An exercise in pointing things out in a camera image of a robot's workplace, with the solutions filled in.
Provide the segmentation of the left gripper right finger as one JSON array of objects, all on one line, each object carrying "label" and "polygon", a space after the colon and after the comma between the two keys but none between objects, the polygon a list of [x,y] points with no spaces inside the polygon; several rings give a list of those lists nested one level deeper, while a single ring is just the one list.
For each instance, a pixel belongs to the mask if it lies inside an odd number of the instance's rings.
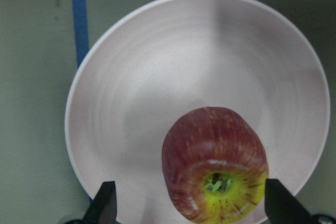
[{"label": "left gripper right finger", "polygon": [[309,212],[278,179],[266,179],[264,208],[270,223],[310,223]]}]

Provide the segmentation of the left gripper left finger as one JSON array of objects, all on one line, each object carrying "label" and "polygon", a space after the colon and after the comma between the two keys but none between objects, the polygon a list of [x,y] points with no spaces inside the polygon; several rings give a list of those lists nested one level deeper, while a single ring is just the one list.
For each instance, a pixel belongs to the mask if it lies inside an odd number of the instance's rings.
[{"label": "left gripper left finger", "polygon": [[114,181],[103,182],[90,207],[82,218],[84,223],[115,223],[117,195]]}]

